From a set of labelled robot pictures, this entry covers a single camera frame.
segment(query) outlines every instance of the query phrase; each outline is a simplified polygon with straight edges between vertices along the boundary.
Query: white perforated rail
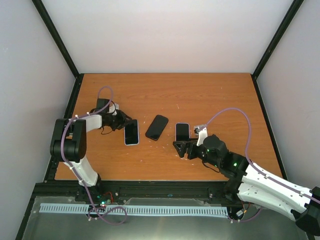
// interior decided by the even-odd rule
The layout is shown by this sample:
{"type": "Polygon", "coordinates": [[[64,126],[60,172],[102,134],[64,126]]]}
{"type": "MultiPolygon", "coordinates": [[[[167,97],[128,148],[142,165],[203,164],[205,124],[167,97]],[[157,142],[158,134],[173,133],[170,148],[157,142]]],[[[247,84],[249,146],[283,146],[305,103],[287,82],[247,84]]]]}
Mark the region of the white perforated rail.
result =
{"type": "MultiPolygon", "coordinates": [[[[99,209],[101,214],[117,205],[107,205],[106,209],[99,209]]],[[[222,206],[134,206],[122,205],[128,216],[199,216],[226,218],[228,212],[222,206]]],[[[88,214],[88,204],[62,204],[62,203],[41,203],[40,213],[56,214],[88,214]]],[[[110,215],[124,215],[121,209],[116,209],[110,215]]]]}

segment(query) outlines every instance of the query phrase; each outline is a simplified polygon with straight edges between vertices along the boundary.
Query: phone screen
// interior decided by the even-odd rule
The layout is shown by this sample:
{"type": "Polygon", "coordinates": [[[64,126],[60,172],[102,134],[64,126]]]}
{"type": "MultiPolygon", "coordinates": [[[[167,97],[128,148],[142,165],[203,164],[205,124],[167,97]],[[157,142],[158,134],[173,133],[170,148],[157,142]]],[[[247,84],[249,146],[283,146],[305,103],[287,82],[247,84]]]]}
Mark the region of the phone screen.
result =
{"type": "Polygon", "coordinates": [[[190,138],[190,127],[188,123],[177,123],[175,125],[175,140],[188,141],[190,138]]]}
{"type": "Polygon", "coordinates": [[[139,143],[138,120],[132,120],[124,127],[124,144],[137,145],[139,143]]]}
{"type": "Polygon", "coordinates": [[[149,139],[157,141],[165,129],[168,118],[165,116],[157,115],[149,126],[148,130],[145,133],[145,136],[149,139]]]}

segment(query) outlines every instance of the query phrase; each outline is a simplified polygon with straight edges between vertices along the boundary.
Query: black cable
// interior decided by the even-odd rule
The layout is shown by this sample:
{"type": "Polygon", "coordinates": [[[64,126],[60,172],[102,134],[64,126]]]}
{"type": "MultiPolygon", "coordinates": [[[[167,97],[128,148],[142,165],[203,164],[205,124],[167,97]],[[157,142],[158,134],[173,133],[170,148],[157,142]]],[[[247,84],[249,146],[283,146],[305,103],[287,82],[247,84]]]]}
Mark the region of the black cable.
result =
{"type": "Polygon", "coordinates": [[[211,169],[211,170],[215,171],[216,173],[220,173],[220,171],[217,171],[217,170],[213,169],[212,167],[209,167],[209,166],[205,165],[204,161],[202,161],[202,164],[203,164],[203,166],[205,166],[206,168],[211,169]]]}
{"type": "Polygon", "coordinates": [[[110,134],[110,133],[112,132],[112,130],[111,130],[111,131],[109,131],[109,132],[107,132],[107,133],[104,133],[104,130],[105,130],[105,127],[103,126],[103,127],[102,127],[101,135],[107,135],[107,134],[110,134]]]}

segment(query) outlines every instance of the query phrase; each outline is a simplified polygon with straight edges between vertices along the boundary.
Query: wooden tabletop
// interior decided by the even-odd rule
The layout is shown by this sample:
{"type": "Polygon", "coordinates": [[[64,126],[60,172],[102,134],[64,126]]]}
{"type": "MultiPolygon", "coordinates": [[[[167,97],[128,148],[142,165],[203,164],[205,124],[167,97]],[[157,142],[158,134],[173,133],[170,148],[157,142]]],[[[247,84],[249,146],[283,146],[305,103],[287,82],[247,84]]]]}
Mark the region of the wooden tabletop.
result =
{"type": "MultiPolygon", "coordinates": [[[[96,106],[97,93],[105,85],[114,91],[113,101],[139,123],[138,145],[124,144],[124,130],[101,135],[87,134],[87,158],[103,180],[221,181],[226,178],[205,168],[201,160],[180,158],[173,147],[175,124],[205,124],[218,111],[236,107],[247,113],[252,125],[249,157],[266,170],[281,176],[267,126],[249,73],[130,73],[85,74],[73,115],[96,106]],[[158,141],[145,137],[156,115],[169,119],[158,141]]],[[[100,95],[109,98],[104,89],[100,95]]],[[[241,113],[230,110],[218,116],[208,134],[216,134],[228,149],[244,154],[248,125],[241,113]]],[[[56,180],[76,179],[59,163],[56,180]]]]}

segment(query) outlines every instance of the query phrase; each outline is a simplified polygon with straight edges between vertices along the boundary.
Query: gray wall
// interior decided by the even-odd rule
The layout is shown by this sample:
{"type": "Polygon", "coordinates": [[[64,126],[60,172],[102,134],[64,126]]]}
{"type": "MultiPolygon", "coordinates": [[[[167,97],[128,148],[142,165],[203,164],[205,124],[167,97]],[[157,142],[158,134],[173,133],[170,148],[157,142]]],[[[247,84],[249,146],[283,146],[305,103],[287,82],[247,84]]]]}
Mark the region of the gray wall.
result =
{"type": "Polygon", "coordinates": [[[82,73],[251,73],[291,2],[43,0],[82,73]]]}
{"type": "Polygon", "coordinates": [[[258,84],[291,181],[320,186],[320,1],[304,1],[258,84]]]}
{"type": "Polygon", "coordinates": [[[31,0],[0,1],[0,239],[19,229],[42,182],[74,78],[31,0]]]}

